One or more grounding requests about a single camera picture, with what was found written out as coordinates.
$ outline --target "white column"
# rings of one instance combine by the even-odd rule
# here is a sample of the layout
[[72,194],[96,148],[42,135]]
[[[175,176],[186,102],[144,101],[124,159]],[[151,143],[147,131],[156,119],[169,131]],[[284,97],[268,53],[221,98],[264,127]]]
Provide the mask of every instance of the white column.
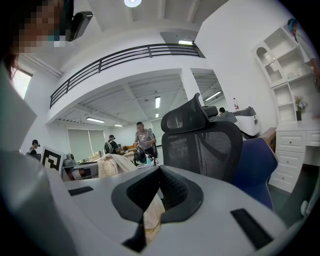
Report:
[[180,78],[186,93],[186,96],[188,98],[188,101],[190,101],[196,93],[199,93],[199,102],[201,106],[204,106],[204,100],[202,99],[198,84],[196,82],[196,79],[194,77],[194,74],[192,73],[190,68],[183,68],[180,72]]

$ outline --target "blue chair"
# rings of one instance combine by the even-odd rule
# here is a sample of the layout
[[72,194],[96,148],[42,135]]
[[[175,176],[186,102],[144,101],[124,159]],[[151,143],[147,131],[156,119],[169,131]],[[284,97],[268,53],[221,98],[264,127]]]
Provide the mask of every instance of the blue chair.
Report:
[[278,166],[278,159],[263,138],[245,140],[231,184],[273,210],[267,181]]

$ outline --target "white table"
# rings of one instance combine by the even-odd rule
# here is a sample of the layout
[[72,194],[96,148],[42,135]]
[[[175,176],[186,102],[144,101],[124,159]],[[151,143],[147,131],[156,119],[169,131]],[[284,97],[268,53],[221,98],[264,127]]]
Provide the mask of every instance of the white table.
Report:
[[307,146],[320,147],[319,119],[279,124],[275,146],[278,167],[271,174],[270,185],[290,193],[293,191],[306,157]]

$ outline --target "black vase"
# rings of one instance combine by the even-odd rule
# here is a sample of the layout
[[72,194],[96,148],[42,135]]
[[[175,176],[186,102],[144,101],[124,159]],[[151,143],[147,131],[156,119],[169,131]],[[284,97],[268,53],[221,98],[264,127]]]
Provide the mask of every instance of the black vase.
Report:
[[301,121],[301,111],[296,111],[295,114],[296,114],[296,120]]

